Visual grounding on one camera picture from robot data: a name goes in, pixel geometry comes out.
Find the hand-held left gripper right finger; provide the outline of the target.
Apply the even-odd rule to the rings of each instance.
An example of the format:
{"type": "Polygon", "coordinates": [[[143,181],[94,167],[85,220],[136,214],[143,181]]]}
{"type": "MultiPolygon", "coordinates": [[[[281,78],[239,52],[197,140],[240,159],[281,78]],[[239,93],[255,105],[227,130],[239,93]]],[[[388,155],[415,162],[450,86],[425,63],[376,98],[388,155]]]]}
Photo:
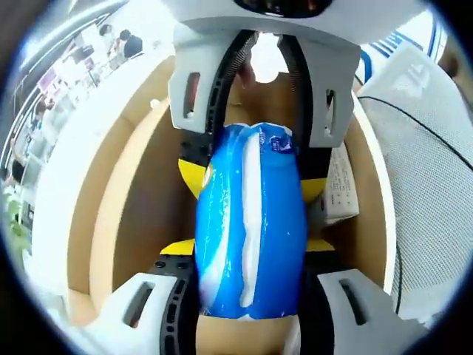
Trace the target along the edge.
{"type": "Polygon", "coordinates": [[[307,242],[300,331],[301,354],[402,354],[411,342],[390,295],[324,240],[307,242]]]}

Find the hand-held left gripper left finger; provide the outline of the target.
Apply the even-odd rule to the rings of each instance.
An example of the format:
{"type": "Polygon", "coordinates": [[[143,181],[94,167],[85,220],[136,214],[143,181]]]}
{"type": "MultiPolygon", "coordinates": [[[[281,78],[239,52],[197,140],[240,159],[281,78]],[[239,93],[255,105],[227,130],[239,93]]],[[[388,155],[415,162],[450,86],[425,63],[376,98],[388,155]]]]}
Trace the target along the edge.
{"type": "Polygon", "coordinates": [[[194,241],[172,243],[110,294],[98,340],[105,354],[195,354],[198,313],[194,241]]]}

